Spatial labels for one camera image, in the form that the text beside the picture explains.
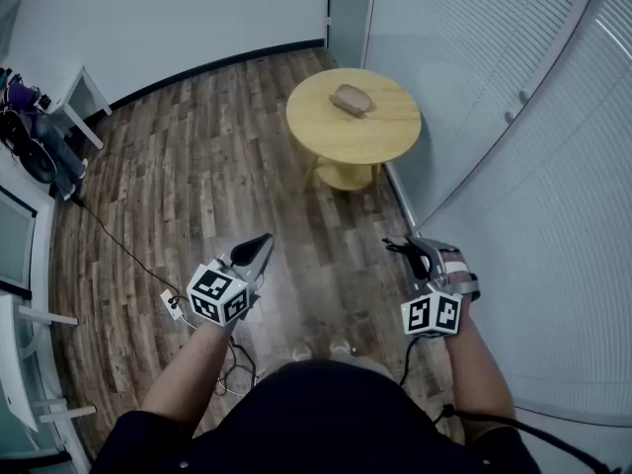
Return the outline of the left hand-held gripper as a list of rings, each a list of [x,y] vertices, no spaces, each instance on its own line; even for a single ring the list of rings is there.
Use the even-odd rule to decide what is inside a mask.
[[[260,298],[272,239],[271,233],[265,233],[200,265],[187,287],[192,311],[220,327],[243,320]]]

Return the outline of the person's right hand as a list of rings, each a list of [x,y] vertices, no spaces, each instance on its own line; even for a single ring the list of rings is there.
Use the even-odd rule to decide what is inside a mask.
[[[472,273],[459,250],[440,251],[446,276],[444,290],[450,294],[460,294],[470,302],[480,298],[480,286],[477,276]]]

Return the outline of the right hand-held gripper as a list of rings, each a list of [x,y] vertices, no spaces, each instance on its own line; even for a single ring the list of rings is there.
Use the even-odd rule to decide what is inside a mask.
[[[456,335],[462,295],[449,291],[447,284],[424,280],[444,273],[440,248],[430,239],[387,237],[386,249],[403,255],[409,264],[410,298],[400,306],[405,334],[426,338]]]

